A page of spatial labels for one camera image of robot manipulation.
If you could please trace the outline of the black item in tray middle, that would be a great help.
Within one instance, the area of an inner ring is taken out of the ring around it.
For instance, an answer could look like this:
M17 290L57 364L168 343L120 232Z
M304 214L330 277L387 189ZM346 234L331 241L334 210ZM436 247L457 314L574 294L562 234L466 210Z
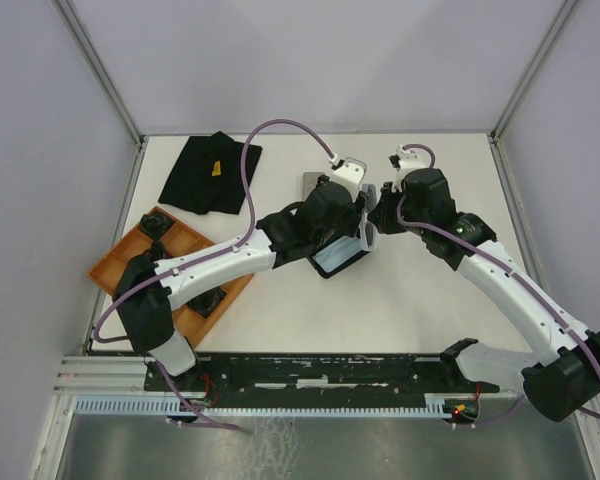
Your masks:
M172 255L168 252L164 244L158 240L151 243L151 246L144 251L144 254L152 261L157 262L163 259L169 259Z

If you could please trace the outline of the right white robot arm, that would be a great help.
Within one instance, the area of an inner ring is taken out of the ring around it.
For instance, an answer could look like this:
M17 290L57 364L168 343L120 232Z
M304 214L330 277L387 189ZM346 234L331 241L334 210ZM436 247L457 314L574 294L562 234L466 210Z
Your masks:
M370 220L381 234L417 235L430 254L477 287L530 348L523 353L471 341L440 364L443 386L461 391L487 382L520 394L555 422L576 411L600 419L600 330L543 291L484 220L457 210L441 170L399 169L382 187Z

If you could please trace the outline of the black folded cloth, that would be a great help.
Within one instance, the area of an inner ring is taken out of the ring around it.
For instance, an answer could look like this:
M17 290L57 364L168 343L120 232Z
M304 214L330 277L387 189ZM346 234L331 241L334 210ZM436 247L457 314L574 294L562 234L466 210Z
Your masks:
M239 214L246 197L240 170L243 147L221 131L189 137L159 202L197 215Z

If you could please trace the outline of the lavender sunglasses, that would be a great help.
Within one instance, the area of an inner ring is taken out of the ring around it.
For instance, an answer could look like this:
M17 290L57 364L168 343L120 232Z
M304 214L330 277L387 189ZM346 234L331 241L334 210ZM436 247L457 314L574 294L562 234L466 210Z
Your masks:
M359 225L360 246L364 252L373 252L376 248L377 228L370 221L370 214L378 203L377 189L372 184L362 184L361 192L365 194L365 205Z

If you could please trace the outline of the blue cloth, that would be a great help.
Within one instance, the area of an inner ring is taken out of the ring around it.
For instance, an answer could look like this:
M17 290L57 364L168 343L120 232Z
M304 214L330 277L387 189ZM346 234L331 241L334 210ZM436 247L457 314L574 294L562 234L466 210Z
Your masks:
M312 259L325 273L332 273L360 251L358 238L344 236L319 251Z

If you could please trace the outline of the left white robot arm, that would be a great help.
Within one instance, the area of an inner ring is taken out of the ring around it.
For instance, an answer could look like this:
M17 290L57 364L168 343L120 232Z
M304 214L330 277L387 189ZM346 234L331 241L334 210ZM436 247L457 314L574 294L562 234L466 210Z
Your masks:
M242 237L181 257L133 257L116 287L114 308L134 352L153 357L178 389L192 389L201 366L193 345L175 327L174 311L235 279L300 260L335 272L373 250L366 216L376 202L369 184L352 195L323 178L305 200L267 215Z

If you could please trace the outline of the black item in tray rear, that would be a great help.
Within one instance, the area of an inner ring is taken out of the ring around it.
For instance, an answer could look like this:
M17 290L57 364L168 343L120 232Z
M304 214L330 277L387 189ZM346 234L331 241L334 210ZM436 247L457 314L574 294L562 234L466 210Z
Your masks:
M140 230L153 240L162 238L172 225L173 220L159 211L144 214L140 220Z

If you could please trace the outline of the aluminium frame post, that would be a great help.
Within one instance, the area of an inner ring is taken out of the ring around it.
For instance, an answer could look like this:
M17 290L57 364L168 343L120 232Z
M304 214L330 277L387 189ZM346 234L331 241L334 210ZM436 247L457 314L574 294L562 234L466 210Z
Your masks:
M53 0L52 4L62 18L83 59L113 108L117 118L123 125L127 135L136 145L141 145L144 135L136 125L118 92L104 62L95 48L84 22L80 19L74 2L69 0Z
M582 2L579 0L565 0L561 2L557 13L532 54L531 59L525 66L502 113L490 132L492 142L501 141L510 129L525 98L542 73L544 66L549 61L554 49L559 44L581 4Z

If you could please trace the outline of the black round item in tray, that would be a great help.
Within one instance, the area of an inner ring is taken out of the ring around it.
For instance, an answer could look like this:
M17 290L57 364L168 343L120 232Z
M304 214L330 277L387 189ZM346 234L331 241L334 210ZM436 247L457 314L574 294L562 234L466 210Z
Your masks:
M187 307L202 318L207 319L224 300L225 296L225 291L220 287L216 287L189 300Z

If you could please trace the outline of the black rectangular case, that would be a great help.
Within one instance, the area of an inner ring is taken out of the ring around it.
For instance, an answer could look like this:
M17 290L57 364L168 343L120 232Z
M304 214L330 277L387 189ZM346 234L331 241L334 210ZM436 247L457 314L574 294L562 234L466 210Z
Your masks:
M343 236L310 256L308 261L323 279L329 279L368 254L359 238Z

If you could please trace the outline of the orange divided tray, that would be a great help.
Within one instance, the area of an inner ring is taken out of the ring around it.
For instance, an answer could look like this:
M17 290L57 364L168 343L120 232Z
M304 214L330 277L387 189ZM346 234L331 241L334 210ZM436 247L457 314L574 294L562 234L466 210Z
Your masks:
M173 225L158 241L162 242L171 258L177 255L186 255L197 252L213 245L207 237L187 226L184 222L167 213L159 207L154 207L147 213L162 212L173 220ZM123 275L127 263L133 257L144 254L151 243L155 241L140 230L140 221L137 223L88 273L88 277L104 292L112 295ZM253 278L246 275L218 287L222 288L226 296L216 310L204 319L190 308L187 303L173 314L174 325L187 340L197 347L206 334L218 322L230 305L237 299Z

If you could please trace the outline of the left aluminium frame post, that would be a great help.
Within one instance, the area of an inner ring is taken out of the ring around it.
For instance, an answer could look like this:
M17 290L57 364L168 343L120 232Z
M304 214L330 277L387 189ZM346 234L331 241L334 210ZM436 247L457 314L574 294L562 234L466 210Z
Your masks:
M123 125L127 135L136 145L141 145L144 135L136 125L118 92L104 62L95 48L84 22L80 19L74 2L69 0L53 0L52 4L62 18L83 59L113 108L117 118Z

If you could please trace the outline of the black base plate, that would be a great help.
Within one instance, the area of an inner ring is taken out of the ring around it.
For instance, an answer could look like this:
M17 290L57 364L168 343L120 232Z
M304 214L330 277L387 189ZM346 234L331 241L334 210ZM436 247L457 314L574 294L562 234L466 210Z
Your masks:
M406 353L208 353L171 381L221 408L405 406L427 394L471 398L498 391L466 380L444 355Z

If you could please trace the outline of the grey glasses case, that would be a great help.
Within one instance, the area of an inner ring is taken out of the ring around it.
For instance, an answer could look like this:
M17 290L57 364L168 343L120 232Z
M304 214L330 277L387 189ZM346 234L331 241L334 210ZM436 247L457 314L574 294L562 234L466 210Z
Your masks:
M329 180L329 176L324 172L304 172L301 178L301 199L306 201L323 180Z

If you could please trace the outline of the right aluminium frame post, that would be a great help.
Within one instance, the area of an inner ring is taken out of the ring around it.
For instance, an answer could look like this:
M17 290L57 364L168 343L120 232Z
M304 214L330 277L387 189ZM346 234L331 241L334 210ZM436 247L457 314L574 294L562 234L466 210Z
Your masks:
M557 13L532 54L531 59L525 66L502 113L490 132L492 142L501 141L510 129L525 98L542 73L544 66L549 61L554 49L559 44L581 4L582 2L579 0L565 0L561 2Z

